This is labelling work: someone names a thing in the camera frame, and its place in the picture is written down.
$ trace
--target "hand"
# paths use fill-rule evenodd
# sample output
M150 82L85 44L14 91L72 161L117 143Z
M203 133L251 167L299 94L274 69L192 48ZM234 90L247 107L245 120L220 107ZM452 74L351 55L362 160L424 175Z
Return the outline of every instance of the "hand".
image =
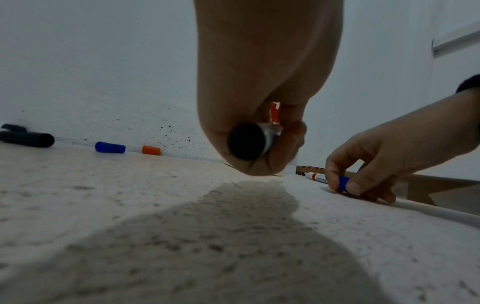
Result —
M364 165L346 185L350 194L395 202L398 177L473 151L480 142L480 89L470 89L350 138L326 160L333 190L357 160Z
M282 171L307 131L305 106L327 79L342 31L343 2L196 0L200 125L232 166L250 175ZM254 162L233 157L229 132L244 122L270 122L280 102L282 134Z

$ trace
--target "floor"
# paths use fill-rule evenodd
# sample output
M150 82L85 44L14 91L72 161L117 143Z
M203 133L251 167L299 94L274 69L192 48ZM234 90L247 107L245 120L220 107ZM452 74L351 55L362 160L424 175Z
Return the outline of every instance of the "floor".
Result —
M0 172L0 303L480 302L479 229L301 176L3 143Z

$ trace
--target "orange cap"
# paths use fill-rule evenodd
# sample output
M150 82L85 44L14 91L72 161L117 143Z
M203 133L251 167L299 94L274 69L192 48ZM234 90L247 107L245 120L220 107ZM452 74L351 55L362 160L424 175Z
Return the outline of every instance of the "orange cap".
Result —
M160 148L151 147L151 146L143 146L143 148L141 149L141 152L143 154L151 154L151 155L161 155L162 154L162 151L160 150Z

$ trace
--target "blue marker cap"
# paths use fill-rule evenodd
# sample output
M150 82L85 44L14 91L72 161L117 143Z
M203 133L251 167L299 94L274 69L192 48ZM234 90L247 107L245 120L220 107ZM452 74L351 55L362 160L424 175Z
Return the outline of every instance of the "blue marker cap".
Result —
M349 182L349 180L350 180L349 177L346 177L346 176L341 176L341 177L340 177L340 186L339 186L339 189L340 189L341 191L348 192L345 187L346 187L347 183Z
M97 142L95 144L95 150L100 153L125 153L125 146L109 144L104 142Z

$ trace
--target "black marker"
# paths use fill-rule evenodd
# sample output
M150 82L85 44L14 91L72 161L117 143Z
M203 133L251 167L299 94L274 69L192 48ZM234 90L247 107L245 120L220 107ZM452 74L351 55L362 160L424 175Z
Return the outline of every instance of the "black marker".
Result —
M10 144L48 148L55 138L47 133L0 131L0 140Z
M228 149L238 159L256 160L274 145L282 130L281 125L271 123L238 125L228 135Z

